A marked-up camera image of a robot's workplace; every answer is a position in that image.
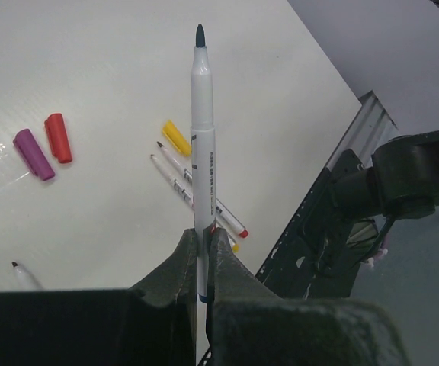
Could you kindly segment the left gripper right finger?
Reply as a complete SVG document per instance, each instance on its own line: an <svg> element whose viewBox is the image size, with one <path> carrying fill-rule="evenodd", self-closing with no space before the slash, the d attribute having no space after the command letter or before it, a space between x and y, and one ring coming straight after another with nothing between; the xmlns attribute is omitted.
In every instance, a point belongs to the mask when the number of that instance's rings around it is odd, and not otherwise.
<svg viewBox="0 0 439 366"><path fill-rule="evenodd" d="M209 250L208 303L222 298L279 299L233 253L224 229L216 229Z"/></svg>

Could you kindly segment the purple pen cap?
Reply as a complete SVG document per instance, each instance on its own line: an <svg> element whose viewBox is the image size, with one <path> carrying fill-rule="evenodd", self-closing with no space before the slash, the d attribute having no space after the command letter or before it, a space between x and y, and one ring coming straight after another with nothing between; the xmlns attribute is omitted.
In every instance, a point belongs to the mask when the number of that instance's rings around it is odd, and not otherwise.
<svg viewBox="0 0 439 366"><path fill-rule="evenodd" d="M55 172L29 129L17 132L13 145L34 176L41 181L49 181L55 177Z"/></svg>

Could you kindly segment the purple marker pen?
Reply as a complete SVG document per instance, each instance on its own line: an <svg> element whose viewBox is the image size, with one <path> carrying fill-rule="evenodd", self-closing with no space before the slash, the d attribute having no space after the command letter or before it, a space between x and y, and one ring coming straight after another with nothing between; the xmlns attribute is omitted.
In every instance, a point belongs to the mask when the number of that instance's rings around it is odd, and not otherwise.
<svg viewBox="0 0 439 366"><path fill-rule="evenodd" d="M24 291L42 291L43 285L37 280L37 278L22 264L18 262L11 263L13 267L14 275L18 284Z"/></svg>

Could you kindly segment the red marker pen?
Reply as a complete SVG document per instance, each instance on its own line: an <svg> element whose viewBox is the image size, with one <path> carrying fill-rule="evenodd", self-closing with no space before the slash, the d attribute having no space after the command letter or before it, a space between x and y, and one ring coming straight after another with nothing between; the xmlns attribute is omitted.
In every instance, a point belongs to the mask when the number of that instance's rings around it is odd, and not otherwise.
<svg viewBox="0 0 439 366"><path fill-rule="evenodd" d="M184 180L192 185L193 177L191 171L180 162L172 152L170 152L163 143L157 141L162 155L166 158L166 160L173 166L173 168L179 172ZM220 218L225 221L231 229L233 229L234 233L241 237L246 238L249 235L246 227L240 222L240 220L220 201L219 198L216 199L216 213L220 216Z"/></svg>

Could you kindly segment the yellow marker pen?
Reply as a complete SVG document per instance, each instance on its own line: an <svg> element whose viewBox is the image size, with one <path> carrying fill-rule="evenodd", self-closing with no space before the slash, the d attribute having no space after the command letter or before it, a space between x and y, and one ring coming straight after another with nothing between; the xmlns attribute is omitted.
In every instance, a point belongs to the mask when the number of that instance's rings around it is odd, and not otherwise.
<svg viewBox="0 0 439 366"><path fill-rule="evenodd" d="M164 179L173 187L186 205L193 210L194 202L192 193L190 193L189 190L182 183L180 183L175 176L173 176L173 174L165 166L165 163L162 162L155 154L151 154L150 159L152 164L158 169Z"/></svg>

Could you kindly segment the blue marker pen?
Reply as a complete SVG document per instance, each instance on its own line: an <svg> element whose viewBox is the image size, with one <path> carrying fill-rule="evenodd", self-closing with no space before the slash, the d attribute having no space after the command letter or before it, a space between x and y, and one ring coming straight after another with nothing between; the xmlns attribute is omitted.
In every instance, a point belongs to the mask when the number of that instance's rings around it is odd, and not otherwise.
<svg viewBox="0 0 439 366"><path fill-rule="evenodd" d="M216 136L213 76L202 24L197 25L191 68L191 166L197 234L197 294L208 301L209 252L216 229Z"/></svg>

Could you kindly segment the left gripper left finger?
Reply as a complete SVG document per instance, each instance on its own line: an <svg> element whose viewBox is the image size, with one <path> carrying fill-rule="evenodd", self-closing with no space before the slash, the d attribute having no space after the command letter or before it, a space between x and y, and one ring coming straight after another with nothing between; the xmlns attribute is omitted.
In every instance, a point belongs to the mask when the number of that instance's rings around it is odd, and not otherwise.
<svg viewBox="0 0 439 366"><path fill-rule="evenodd" d="M194 230L186 229L173 253L130 291L148 305L170 305L190 295L194 302L197 296L197 236Z"/></svg>

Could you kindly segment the red pen cap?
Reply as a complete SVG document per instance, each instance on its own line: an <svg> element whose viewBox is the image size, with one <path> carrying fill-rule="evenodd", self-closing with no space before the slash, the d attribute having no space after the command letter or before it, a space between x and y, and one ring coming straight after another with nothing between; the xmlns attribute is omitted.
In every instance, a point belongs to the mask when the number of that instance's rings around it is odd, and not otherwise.
<svg viewBox="0 0 439 366"><path fill-rule="evenodd" d="M63 115L61 113L51 114L45 120L44 127L52 155L61 164L72 162L73 157Z"/></svg>

